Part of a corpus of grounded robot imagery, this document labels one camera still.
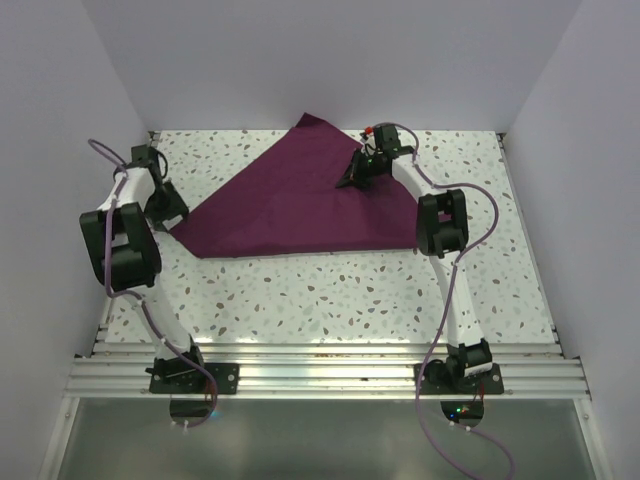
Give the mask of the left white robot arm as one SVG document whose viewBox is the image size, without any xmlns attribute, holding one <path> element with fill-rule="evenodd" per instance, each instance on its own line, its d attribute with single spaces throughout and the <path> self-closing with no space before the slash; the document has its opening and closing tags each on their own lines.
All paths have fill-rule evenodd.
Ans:
<svg viewBox="0 0 640 480">
<path fill-rule="evenodd" d="M 127 301 L 155 348 L 150 391 L 203 393 L 208 369 L 192 335 L 177 319 L 161 282 L 162 258 L 154 237 L 166 224 L 185 220 L 189 208 L 168 179 L 166 156 L 150 145 L 131 148 L 125 161 L 104 143 L 89 146 L 115 166 L 113 187 L 79 225 L 98 281 L 111 299 Z"/>
</svg>

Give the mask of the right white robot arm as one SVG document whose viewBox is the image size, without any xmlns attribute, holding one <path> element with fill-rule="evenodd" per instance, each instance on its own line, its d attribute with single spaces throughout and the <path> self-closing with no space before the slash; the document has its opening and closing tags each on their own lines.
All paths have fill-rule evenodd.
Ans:
<svg viewBox="0 0 640 480">
<path fill-rule="evenodd" d="M 464 254 L 471 246 L 466 187 L 443 185 L 429 178 L 419 165 L 419 146 L 404 145 L 398 133 L 401 128 L 381 123 L 361 132 L 361 146 L 337 186 L 362 189 L 374 178 L 388 174 L 416 201 L 418 249 L 436 273 L 444 303 L 436 336 L 445 338 L 447 348 L 445 360 L 425 359 L 420 379 L 435 388 L 467 393 L 490 374 L 493 357 L 464 272 Z"/>
</svg>

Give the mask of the purple cloth mat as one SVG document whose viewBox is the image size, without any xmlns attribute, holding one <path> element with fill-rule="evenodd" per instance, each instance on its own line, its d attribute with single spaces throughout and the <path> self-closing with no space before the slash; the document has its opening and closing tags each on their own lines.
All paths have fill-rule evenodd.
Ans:
<svg viewBox="0 0 640 480">
<path fill-rule="evenodd" d="M 417 205 L 401 184 L 337 188 L 357 147 L 304 114 L 170 233 L 201 259 L 416 247 Z"/>
</svg>

